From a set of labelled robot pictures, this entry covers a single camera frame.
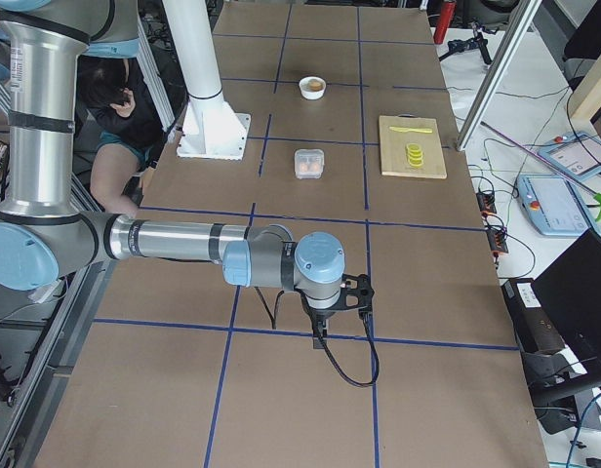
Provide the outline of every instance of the person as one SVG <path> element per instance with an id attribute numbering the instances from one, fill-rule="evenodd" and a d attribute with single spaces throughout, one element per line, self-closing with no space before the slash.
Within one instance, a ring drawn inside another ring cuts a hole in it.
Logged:
<path id="1" fill-rule="evenodd" d="M 124 194 L 125 186 L 147 162 L 159 157 L 165 143 L 164 129 L 138 61 L 80 57 L 77 98 L 102 128 L 91 172 L 91 193 L 107 212 L 135 217 L 138 206 Z"/>

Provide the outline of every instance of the yellow knife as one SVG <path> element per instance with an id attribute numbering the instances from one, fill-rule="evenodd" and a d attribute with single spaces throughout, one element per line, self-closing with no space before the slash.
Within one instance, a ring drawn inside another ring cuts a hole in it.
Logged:
<path id="1" fill-rule="evenodd" d="M 414 129 L 412 127 L 389 127 L 390 130 L 393 130 L 394 132 L 401 132 L 403 134 L 406 134 L 407 132 L 416 132 L 418 134 L 432 134 L 433 130 L 432 129 Z"/>

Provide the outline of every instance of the person's leg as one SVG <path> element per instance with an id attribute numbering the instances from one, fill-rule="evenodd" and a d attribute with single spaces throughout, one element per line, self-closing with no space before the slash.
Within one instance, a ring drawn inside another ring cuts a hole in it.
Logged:
<path id="1" fill-rule="evenodd" d="M 139 166 L 134 153 L 121 144 L 110 143 L 99 148 L 93 164 L 90 190 L 107 212 L 136 216 L 138 206 L 123 195 L 123 191 Z"/>

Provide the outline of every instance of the stack of yellow rings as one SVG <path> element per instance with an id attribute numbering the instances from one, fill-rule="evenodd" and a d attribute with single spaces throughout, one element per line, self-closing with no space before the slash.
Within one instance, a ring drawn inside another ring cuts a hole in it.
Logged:
<path id="1" fill-rule="evenodd" d="M 421 168 L 424 164 L 424 153 L 417 143 L 407 144 L 407 161 L 413 168 Z"/>

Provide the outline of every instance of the black band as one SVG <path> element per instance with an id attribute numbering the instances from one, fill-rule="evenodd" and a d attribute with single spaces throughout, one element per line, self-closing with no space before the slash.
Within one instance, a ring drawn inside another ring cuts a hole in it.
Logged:
<path id="1" fill-rule="evenodd" d="M 84 31 L 64 26 L 63 24 L 48 19 L 33 17 L 32 15 L 27 15 L 25 13 L 0 10 L 0 21 L 18 22 L 27 26 L 38 27 L 47 31 L 56 32 L 62 36 L 70 37 L 71 39 L 83 42 L 84 44 L 90 44 L 90 36 Z"/>
<path id="2" fill-rule="evenodd" d="M 45 130 L 61 134 L 72 134 L 75 132 L 75 122 L 72 120 L 40 117 L 38 115 L 16 112 L 16 110 L 8 112 L 8 123 L 12 127 L 21 127 L 28 130 Z"/>
<path id="3" fill-rule="evenodd" d="M 93 225 L 93 222 L 90 221 L 87 217 L 82 215 L 82 221 L 84 222 L 84 224 L 86 224 L 88 226 L 88 229 L 90 229 L 90 233 L 93 235 L 93 241 L 95 242 L 95 247 L 93 249 L 93 255 L 90 257 L 90 260 L 88 261 L 87 265 L 90 265 L 93 261 L 95 261 L 95 258 L 97 257 L 97 253 L 99 252 L 99 235 L 97 234 L 97 229 L 95 229 L 95 226 Z"/>
<path id="4" fill-rule="evenodd" d="M 80 214 L 61 217 L 34 217 L 0 212 L 0 220 L 12 224 L 23 224 L 28 226 L 62 226 L 64 224 L 79 222 L 81 218 L 82 215 Z"/>
<path id="5" fill-rule="evenodd" d="M 211 96 L 208 96 L 208 97 L 199 97 L 199 96 L 191 95 L 190 93 L 188 93 L 188 95 L 189 95 L 191 98 L 195 98 L 195 99 L 199 99 L 199 100 L 207 100 L 207 99 L 213 99 L 213 98 L 215 98 L 215 97 L 216 97 L 216 96 L 218 96 L 220 93 L 222 93 L 222 88 L 220 88 L 220 91 L 218 91 L 218 92 L 217 92 L 215 95 L 211 95 Z"/>
<path id="6" fill-rule="evenodd" d="M 283 291 L 294 290 L 294 250 L 296 242 L 284 242 L 281 249 L 281 287 Z"/>
<path id="7" fill-rule="evenodd" d="M 105 247 L 105 253 L 110 258 L 114 260 L 118 260 L 118 257 L 112 253 L 112 248 L 109 246 L 109 236 L 112 233 L 112 226 L 114 225 L 114 221 L 116 218 L 120 216 L 120 214 L 113 215 L 105 224 L 105 229 L 103 229 L 103 246 Z"/>
<path id="8" fill-rule="evenodd" d="M 139 245 L 139 234 L 140 228 L 146 221 L 142 219 L 136 219 L 129 228 L 129 234 L 127 235 L 127 245 L 129 246 L 129 252 L 132 253 L 133 256 L 144 256 L 140 251 Z"/>
<path id="9" fill-rule="evenodd" d="M 211 261 L 220 261 L 220 233 L 224 228 L 224 224 L 212 224 L 210 229 L 210 242 L 208 242 L 207 248 L 210 255 Z"/>
<path id="10" fill-rule="evenodd" d="M 91 41 L 96 41 L 100 39 L 103 34 L 109 31 L 112 23 L 114 22 L 114 15 L 116 14 L 116 2 L 114 0 L 109 0 L 109 11 L 107 12 L 107 18 L 105 19 L 105 24 L 101 27 L 101 29 L 93 34 L 90 37 Z"/>

